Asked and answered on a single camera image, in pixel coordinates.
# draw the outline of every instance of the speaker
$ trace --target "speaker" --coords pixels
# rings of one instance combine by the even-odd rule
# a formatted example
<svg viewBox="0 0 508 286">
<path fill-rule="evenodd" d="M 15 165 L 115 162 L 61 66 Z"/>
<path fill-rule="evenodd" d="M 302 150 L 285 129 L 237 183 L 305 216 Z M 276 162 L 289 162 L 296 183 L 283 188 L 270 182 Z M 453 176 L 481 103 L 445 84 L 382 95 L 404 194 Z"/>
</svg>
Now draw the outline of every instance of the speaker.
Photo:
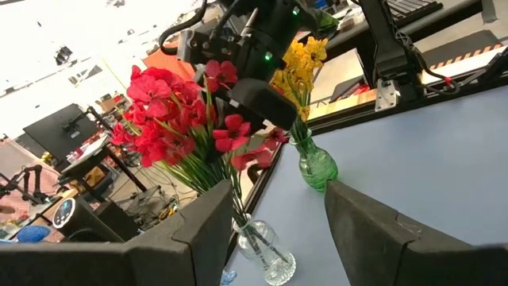
<svg viewBox="0 0 508 286">
<path fill-rule="evenodd" d="M 74 198 L 65 199 L 58 206 L 53 216 L 53 226 L 66 237 L 86 230 L 89 234 L 95 234 L 97 239 L 102 241 L 124 242 L 118 234 L 94 214 L 89 206 Z"/>
<path fill-rule="evenodd" d="M 95 214 L 126 242 L 139 234 L 139 226 L 116 203 L 102 203 Z"/>
</svg>

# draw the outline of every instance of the clear glass vase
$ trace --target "clear glass vase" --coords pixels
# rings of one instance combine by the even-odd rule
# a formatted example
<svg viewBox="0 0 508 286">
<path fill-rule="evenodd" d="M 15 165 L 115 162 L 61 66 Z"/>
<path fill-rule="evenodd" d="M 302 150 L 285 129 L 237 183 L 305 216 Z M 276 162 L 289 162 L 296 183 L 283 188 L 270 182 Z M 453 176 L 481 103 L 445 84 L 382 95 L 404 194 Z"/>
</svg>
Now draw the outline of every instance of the clear glass vase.
<svg viewBox="0 0 508 286">
<path fill-rule="evenodd" d="M 240 252 L 263 270 L 268 284 L 285 284 L 296 270 L 293 254 L 279 244 L 279 237 L 271 226 L 264 221 L 252 221 L 250 214 L 247 217 L 243 226 L 233 224 Z"/>
</svg>

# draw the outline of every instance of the black monitor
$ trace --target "black monitor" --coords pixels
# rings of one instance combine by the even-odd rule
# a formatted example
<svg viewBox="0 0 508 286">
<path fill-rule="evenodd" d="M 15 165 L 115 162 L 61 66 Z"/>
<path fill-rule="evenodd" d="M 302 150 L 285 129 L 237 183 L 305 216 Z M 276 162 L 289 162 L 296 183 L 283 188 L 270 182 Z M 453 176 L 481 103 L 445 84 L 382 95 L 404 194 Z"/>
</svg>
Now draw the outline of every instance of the black monitor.
<svg viewBox="0 0 508 286">
<path fill-rule="evenodd" d="M 23 130 L 57 160 L 65 161 L 70 152 L 98 132 L 98 127 L 86 116 L 69 125 L 79 116 L 83 112 L 73 103 Z"/>
</svg>

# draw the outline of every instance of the orange and black warning stripe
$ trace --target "orange and black warning stripe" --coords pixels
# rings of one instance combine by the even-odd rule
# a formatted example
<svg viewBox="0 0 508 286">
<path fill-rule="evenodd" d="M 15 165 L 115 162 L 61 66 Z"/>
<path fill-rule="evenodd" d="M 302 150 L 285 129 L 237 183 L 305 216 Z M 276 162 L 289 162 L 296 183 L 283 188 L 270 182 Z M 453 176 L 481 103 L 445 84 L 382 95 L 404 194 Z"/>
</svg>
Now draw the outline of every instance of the orange and black warning stripe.
<svg viewBox="0 0 508 286">
<path fill-rule="evenodd" d="M 453 63 L 459 62 L 461 60 L 466 60 L 466 59 L 468 59 L 468 58 L 470 58 L 472 56 L 478 56 L 479 54 L 483 54 L 483 53 L 488 52 L 490 50 L 501 48 L 501 47 L 502 47 L 502 44 L 490 45 L 490 46 L 485 47 L 484 49 L 479 49 L 479 50 L 476 50 L 474 52 L 468 52 L 464 56 L 458 56 L 455 59 L 450 59 L 450 60 L 447 60 L 447 61 L 444 61 L 444 62 L 440 62 L 439 64 L 433 64 L 430 67 L 430 69 L 442 68 L 445 65 L 453 64 Z"/>
</svg>

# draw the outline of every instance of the blue table surface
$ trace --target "blue table surface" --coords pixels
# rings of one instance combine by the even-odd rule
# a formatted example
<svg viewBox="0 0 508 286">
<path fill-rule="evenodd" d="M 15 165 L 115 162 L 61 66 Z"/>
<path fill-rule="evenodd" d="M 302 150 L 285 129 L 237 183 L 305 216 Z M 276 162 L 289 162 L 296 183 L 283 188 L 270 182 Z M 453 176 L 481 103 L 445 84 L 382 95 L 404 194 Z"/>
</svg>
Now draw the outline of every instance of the blue table surface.
<svg viewBox="0 0 508 286">
<path fill-rule="evenodd" d="M 472 245 L 508 242 L 508 87 L 314 139 L 358 191 Z M 296 149 L 285 146 L 253 217 L 294 254 L 287 285 L 349 285 L 323 199 L 300 177 Z M 228 269 L 238 273 L 233 286 L 266 284 L 236 250 Z"/>
</svg>

